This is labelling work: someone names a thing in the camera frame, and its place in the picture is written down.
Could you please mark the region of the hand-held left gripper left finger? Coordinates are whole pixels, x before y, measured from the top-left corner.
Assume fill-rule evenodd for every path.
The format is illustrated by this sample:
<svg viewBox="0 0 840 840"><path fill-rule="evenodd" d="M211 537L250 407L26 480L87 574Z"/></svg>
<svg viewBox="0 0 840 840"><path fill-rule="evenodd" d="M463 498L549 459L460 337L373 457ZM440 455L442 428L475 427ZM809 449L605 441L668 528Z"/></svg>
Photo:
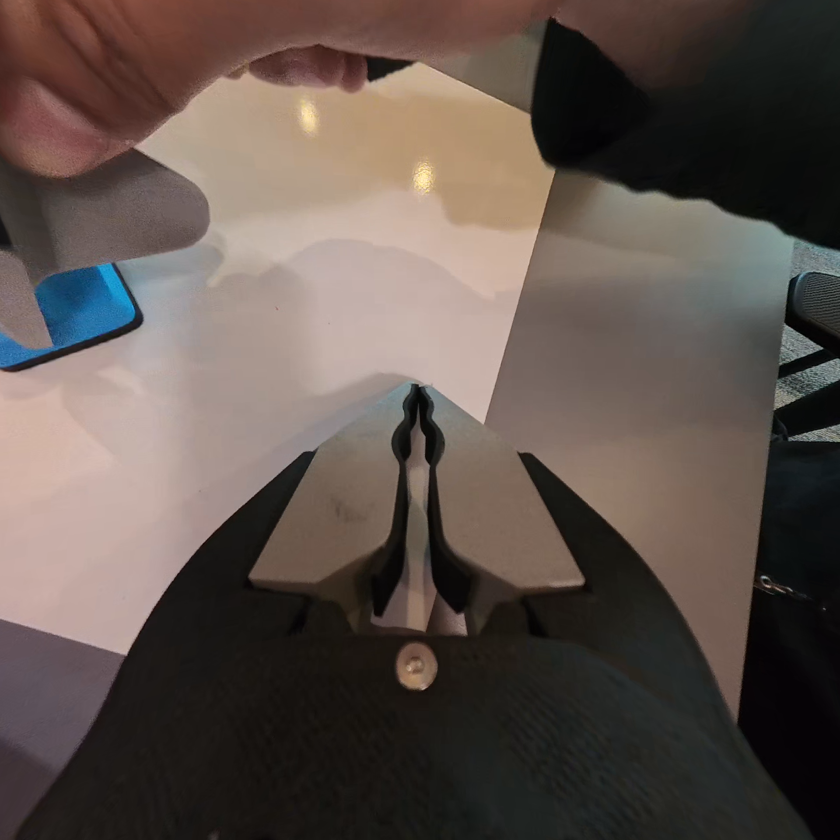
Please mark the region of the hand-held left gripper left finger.
<svg viewBox="0 0 840 840"><path fill-rule="evenodd" d="M315 451L255 565L261 590L382 617L403 577L420 385L406 382Z"/></svg>

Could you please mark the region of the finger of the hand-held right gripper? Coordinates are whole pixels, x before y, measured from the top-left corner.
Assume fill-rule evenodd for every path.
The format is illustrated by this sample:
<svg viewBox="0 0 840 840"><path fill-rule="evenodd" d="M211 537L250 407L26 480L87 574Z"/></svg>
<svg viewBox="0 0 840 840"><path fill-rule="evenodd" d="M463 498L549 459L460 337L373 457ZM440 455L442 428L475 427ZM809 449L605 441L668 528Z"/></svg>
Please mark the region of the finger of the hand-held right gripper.
<svg viewBox="0 0 840 840"><path fill-rule="evenodd" d="M29 350L53 347L35 286L20 258L11 249L1 249L1 332Z"/></svg>

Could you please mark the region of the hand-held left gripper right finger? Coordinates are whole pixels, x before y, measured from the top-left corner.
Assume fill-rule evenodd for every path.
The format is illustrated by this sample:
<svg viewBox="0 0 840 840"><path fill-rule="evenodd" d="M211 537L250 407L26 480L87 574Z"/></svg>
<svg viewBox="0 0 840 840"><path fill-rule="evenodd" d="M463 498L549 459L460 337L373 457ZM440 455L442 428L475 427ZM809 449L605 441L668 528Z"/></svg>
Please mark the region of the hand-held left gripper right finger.
<svg viewBox="0 0 840 840"><path fill-rule="evenodd" d="M585 577L518 451L442 393L418 391L437 593L466 631L500 604L576 592Z"/></svg>

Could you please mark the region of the blue whiteboard eraser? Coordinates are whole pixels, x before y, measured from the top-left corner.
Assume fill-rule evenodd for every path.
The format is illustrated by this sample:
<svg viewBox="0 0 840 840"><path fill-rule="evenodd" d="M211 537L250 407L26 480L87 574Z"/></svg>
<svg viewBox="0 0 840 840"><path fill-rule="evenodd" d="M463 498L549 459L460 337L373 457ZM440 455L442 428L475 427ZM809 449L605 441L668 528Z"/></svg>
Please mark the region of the blue whiteboard eraser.
<svg viewBox="0 0 840 840"><path fill-rule="evenodd" d="M32 369L138 329L144 315L116 264L64 272L46 279L36 291L54 343L26 349L2 334L1 369Z"/></svg>

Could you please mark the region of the white whiteboard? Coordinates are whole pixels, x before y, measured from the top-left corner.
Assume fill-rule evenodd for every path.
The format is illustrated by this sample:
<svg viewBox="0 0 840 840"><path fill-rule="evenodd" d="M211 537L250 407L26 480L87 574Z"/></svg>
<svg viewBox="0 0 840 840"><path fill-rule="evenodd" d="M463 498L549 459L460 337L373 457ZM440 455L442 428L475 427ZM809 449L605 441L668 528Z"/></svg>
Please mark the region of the white whiteboard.
<svg viewBox="0 0 840 840"><path fill-rule="evenodd" d="M552 180L527 115L415 66L219 82L143 151L194 248L121 267L143 325L2 374L2 619L128 651L197 548L405 380L485 418Z"/></svg>

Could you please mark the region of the person's right hand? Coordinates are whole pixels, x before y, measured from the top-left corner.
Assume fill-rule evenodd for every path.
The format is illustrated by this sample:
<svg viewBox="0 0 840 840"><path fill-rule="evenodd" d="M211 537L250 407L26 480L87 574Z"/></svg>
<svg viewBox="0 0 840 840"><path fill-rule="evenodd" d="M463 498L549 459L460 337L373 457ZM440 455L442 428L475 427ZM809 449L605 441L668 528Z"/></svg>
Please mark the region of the person's right hand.
<svg viewBox="0 0 840 840"><path fill-rule="evenodd" d="M2 2L2 156L78 175L252 60L326 46L422 59L552 16L553 2Z"/></svg>

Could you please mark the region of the black mesh office chair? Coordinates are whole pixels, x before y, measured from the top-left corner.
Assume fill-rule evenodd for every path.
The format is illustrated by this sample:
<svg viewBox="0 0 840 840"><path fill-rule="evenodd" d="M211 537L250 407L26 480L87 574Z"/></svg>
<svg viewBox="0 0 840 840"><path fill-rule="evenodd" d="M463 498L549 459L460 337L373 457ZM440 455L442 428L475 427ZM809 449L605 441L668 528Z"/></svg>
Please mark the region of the black mesh office chair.
<svg viewBox="0 0 840 840"><path fill-rule="evenodd" d="M784 325L812 341L817 350L785 362L778 381L839 359L839 277L808 270L793 277L787 292ZM774 411L788 437L822 431L839 423L839 382L801 396Z"/></svg>

